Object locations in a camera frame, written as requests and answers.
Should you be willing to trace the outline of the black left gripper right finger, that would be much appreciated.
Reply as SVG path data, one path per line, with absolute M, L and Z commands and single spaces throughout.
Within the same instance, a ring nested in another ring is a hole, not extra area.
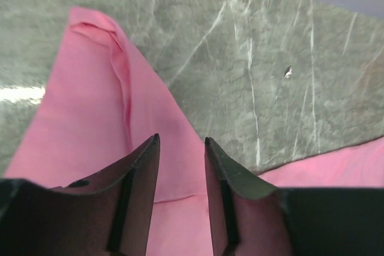
M 382 255 L 383 139 L 255 175 L 205 140 L 215 255 Z

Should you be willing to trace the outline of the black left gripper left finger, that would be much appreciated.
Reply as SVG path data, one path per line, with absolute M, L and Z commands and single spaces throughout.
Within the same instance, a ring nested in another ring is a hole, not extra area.
M 2 255 L 145 255 L 160 160 L 153 135 L 67 187 L 1 180 Z

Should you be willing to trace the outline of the light pink t shirt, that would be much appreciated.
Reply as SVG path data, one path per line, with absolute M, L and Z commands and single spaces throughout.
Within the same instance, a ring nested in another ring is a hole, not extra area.
M 67 187 L 153 135 L 160 160 L 145 255 L 215 255 L 206 139 L 114 20 L 73 8 L 44 98 L 4 179 Z

